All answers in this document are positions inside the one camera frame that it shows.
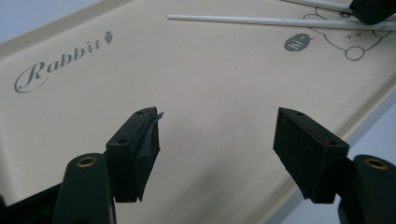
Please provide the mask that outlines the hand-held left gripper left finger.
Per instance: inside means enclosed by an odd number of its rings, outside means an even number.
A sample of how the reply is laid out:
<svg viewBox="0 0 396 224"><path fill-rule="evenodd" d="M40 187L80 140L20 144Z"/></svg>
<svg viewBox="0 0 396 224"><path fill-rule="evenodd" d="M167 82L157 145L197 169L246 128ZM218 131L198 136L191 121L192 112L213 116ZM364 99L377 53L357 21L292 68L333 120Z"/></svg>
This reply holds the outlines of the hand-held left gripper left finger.
<svg viewBox="0 0 396 224"><path fill-rule="evenodd" d="M106 162L112 195L117 203L143 199L145 187L161 150L155 106L132 114L106 143Z"/></svg>

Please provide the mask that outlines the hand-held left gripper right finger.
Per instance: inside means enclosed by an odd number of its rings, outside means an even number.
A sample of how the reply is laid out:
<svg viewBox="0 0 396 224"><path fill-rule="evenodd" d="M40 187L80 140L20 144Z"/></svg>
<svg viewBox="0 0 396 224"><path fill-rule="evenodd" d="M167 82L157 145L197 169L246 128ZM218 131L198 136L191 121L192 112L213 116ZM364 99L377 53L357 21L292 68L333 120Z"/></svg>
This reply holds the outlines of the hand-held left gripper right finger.
<svg viewBox="0 0 396 224"><path fill-rule="evenodd" d="M347 157L348 143L303 112L280 107L273 150L305 199L333 202L333 173Z"/></svg>

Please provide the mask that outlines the white chopstick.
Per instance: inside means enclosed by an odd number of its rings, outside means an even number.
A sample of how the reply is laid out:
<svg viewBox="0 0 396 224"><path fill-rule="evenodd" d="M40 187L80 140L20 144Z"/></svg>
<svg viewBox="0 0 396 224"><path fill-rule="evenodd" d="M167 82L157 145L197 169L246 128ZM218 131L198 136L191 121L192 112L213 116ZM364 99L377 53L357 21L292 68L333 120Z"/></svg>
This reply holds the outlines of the white chopstick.
<svg viewBox="0 0 396 224"><path fill-rule="evenodd" d="M367 30L396 32L396 21L383 21L375 25L365 25L359 21L329 21L274 18L246 18L221 16L167 15L168 20L178 21L213 21L244 24L263 24L293 27L311 27L322 29Z"/></svg>

